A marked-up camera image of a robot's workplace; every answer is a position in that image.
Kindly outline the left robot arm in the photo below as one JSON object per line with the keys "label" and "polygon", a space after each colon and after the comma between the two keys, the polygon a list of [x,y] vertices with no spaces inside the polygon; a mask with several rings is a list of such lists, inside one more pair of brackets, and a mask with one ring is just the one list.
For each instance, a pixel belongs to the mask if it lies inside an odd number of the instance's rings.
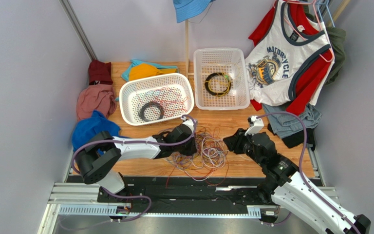
{"label": "left robot arm", "polygon": [[72,166],[85,184],[98,184],[116,199],[130,199],[123,176],[113,170],[114,165],[130,159],[162,159],[174,153],[192,156],[197,152],[195,130],[194,121],[186,120],[169,132],[147,138],[121,138],[103,131],[75,151]]}

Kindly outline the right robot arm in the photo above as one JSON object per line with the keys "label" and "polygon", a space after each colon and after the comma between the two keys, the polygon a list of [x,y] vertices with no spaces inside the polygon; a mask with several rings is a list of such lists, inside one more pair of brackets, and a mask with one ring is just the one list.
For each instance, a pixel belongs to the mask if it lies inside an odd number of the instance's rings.
{"label": "right robot arm", "polygon": [[266,176],[257,186],[257,198],[274,203],[303,220],[319,234],[367,234],[371,221],[355,215],[320,190],[290,159],[278,153],[265,133],[247,135],[242,128],[223,139],[229,151],[247,155]]}

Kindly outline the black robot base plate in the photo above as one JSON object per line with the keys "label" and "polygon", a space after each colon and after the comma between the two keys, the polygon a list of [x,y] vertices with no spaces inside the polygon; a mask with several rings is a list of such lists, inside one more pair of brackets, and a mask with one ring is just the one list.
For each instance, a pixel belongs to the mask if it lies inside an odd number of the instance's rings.
{"label": "black robot base plate", "polygon": [[126,192],[135,199],[147,201],[145,197],[163,199],[214,199],[237,201],[243,205],[259,205],[261,208],[276,209],[275,205],[259,200],[257,185],[261,177],[211,178],[209,181],[194,181],[187,177],[125,176]]}

